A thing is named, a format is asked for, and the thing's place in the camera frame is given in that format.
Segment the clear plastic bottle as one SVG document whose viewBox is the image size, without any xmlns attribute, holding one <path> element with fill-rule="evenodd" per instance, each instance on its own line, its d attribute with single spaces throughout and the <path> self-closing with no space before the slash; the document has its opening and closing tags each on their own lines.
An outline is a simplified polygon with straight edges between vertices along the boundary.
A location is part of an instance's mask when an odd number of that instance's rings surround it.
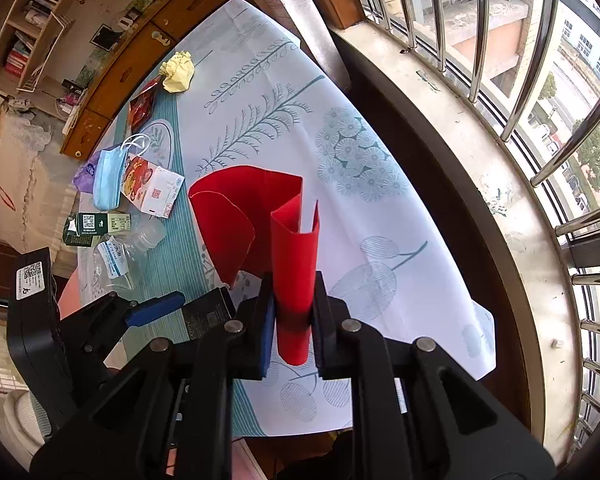
<svg viewBox="0 0 600 480">
<path fill-rule="evenodd" d="M 103 235 L 95 248 L 94 274 L 105 292 L 131 297 L 145 277 L 148 252 L 166 237 L 166 227 L 156 217 L 140 219 L 129 231 Z"/>
</svg>

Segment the dark green carton box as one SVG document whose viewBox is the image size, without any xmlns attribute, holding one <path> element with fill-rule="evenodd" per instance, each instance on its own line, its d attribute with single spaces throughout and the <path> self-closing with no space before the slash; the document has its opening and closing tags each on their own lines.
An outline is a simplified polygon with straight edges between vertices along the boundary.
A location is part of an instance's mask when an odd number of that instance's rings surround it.
<svg viewBox="0 0 600 480">
<path fill-rule="evenodd" d="M 66 219 L 62 241 L 67 246 L 91 247 L 93 240 L 103 235 L 126 232 L 131 228 L 131 215 L 125 212 L 78 212 Z"/>
</svg>

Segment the purple plastic bag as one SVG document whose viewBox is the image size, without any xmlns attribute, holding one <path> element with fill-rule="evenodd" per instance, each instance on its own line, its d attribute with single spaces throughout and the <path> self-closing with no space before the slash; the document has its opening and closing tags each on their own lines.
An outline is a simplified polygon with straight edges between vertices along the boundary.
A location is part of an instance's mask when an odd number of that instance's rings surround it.
<svg viewBox="0 0 600 480">
<path fill-rule="evenodd" d="M 94 151 L 90 158 L 76 170 L 72 184 L 81 193 L 92 194 L 95 181 L 95 172 L 98 166 L 100 151 Z"/>
</svg>

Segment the blue face mask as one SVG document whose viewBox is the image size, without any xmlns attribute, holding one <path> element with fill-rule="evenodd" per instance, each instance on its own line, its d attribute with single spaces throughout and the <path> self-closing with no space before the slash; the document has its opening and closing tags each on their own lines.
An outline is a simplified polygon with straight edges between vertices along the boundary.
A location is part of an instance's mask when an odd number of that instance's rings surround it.
<svg viewBox="0 0 600 480">
<path fill-rule="evenodd" d="M 149 148 L 150 137 L 137 133 L 121 144 L 100 152 L 93 183 L 93 204 L 100 211 L 119 207 L 124 167 L 131 148 L 143 155 Z"/>
</svg>

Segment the pink bed sheet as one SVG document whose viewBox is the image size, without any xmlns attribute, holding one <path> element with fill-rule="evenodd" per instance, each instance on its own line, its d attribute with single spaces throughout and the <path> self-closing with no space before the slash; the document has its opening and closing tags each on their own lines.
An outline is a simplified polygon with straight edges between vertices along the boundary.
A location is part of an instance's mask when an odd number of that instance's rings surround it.
<svg viewBox="0 0 600 480">
<path fill-rule="evenodd" d="M 74 270 L 58 300 L 60 318 L 66 318 L 82 308 L 78 270 Z"/>
</svg>

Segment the red strawberry milk carton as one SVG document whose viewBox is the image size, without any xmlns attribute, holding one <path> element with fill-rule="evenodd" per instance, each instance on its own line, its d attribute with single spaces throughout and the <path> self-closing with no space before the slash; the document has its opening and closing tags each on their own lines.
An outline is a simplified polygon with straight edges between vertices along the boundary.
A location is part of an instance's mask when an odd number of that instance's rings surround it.
<svg viewBox="0 0 600 480">
<path fill-rule="evenodd" d="M 121 193 L 143 214 L 170 217 L 184 177 L 144 159 L 129 155 L 126 161 Z"/>
</svg>

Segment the white lace covered cabinet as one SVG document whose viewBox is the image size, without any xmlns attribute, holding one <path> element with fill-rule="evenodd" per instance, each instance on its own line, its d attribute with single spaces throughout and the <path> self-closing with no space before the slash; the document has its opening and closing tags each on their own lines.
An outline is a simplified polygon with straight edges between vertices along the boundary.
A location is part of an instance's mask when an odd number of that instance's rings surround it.
<svg viewBox="0 0 600 480">
<path fill-rule="evenodd" d="M 79 162 L 61 154 L 64 124 L 42 110 L 0 107 L 0 242 L 17 252 L 62 249 Z"/>
</svg>

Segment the wooden desk with drawers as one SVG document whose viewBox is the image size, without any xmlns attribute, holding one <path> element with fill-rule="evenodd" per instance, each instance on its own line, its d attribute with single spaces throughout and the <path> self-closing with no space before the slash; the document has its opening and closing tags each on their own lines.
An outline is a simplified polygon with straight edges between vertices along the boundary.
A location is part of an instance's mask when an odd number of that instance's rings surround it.
<svg viewBox="0 0 600 480">
<path fill-rule="evenodd" d="M 228 0 L 158 0 L 85 91 L 60 152 L 88 159 L 136 88 L 195 26 Z"/>
</svg>

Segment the red snack wrapper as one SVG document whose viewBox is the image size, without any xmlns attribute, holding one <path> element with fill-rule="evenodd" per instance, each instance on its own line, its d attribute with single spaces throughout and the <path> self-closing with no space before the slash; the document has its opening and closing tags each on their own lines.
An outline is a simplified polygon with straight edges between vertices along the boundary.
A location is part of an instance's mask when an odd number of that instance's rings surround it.
<svg viewBox="0 0 600 480">
<path fill-rule="evenodd" d="M 161 76 L 152 78 L 129 102 L 128 119 L 126 120 L 126 131 L 129 134 L 138 133 L 145 122 L 151 118 L 161 79 Z"/>
</svg>

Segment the white and teal tablecloth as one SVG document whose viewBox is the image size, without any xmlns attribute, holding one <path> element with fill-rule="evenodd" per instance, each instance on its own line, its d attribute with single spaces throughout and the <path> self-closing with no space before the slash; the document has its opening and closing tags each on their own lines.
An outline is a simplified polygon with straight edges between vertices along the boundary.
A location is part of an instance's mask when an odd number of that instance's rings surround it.
<svg viewBox="0 0 600 480">
<path fill-rule="evenodd" d="M 242 302 L 272 276 L 293 308 L 308 303 L 315 268 L 330 296 L 384 336 L 429 336 L 472 377 L 492 372 L 492 315 L 470 299 L 396 158 L 298 39 L 230 0 L 178 52 L 193 58 L 192 82 L 158 92 L 126 188 L 154 197 L 158 167 L 182 185 L 130 297 L 195 299 L 225 285 Z"/>
</svg>

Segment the crumpled yellow paper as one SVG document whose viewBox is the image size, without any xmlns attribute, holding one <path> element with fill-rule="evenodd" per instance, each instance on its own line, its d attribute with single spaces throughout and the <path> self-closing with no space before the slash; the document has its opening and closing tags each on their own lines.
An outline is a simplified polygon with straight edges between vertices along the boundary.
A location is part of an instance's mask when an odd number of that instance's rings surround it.
<svg viewBox="0 0 600 480">
<path fill-rule="evenodd" d="M 189 89 L 195 73 L 192 56 L 187 51 L 175 52 L 159 67 L 163 89 L 169 93 L 181 93 Z"/>
</svg>

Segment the black framed picture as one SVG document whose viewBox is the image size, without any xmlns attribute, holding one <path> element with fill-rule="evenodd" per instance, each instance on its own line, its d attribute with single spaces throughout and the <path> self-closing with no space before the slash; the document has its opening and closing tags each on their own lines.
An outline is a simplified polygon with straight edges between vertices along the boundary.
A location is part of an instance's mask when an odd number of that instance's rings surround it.
<svg viewBox="0 0 600 480">
<path fill-rule="evenodd" d="M 94 36 L 90 40 L 90 44 L 109 52 L 118 43 L 121 36 L 121 32 L 115 32 L 108 25 L 102 24 L 102 26 L 94 33 Z"/>
</svg>

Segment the metal window bars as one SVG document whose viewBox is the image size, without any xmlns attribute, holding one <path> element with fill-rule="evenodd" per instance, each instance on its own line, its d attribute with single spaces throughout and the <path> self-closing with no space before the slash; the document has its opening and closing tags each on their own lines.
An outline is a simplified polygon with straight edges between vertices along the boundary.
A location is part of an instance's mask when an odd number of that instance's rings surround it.
<svg viewBox="0 0 600 480">
<path fill-rule="evenodd" d="M 370 59 L 422 108 L 524 289 L 532 412 L 557 463 L 600 423 L 600 2 L 358 0 Z"/>
</svg>

